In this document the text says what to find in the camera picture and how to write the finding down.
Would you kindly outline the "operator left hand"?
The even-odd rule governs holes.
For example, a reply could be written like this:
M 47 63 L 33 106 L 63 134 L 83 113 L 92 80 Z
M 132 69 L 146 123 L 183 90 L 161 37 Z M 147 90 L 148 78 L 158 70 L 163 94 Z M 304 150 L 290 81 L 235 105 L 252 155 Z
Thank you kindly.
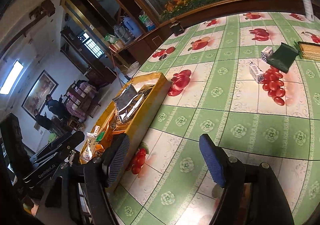
M 28 214 L 36 216 L 39 205 L 37 204 L 27 205 L 26 203 L 24 203 L 23 208 Z

